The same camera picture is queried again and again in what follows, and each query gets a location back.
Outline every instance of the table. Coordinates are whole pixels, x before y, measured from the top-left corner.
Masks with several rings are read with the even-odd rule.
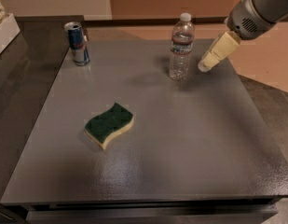
[[[91,63],[83,67],[69,52],[2,204],[36,211],[73,203],[263,205],[288,197],[287,162],[229,60],[211,73],[197,70],[210,43],[195,41],[181,83],[167,75],[169,41],[89,42]],[[102,151],[83,127],[114,102],[135,123]]]

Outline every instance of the energy drink can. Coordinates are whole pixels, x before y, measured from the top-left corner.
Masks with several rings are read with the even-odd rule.
[[[72,21],[64,25],[64,29],[68,34],[69,44],[74,56],[75,64],[86,65],[89,63],[89,53],[79,22]]]

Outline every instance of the green sponge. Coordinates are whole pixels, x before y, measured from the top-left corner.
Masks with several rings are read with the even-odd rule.
[[[92,118],[85,127],[86,134],[101,148],[115,137],[129,130],[134,122],[130,111],[115,103],[109,110]]]

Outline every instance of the clear plastic bottle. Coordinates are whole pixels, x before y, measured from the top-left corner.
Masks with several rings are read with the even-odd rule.
[[[188,73],[195,27],[189,13],[182,13],[171,35],[170,78],[185,80]]]

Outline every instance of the white bottle cap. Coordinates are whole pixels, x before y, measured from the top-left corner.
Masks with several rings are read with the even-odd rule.
[[[180,16],[181,21],[191,21],[191,14],[189,13],[182,13]]]

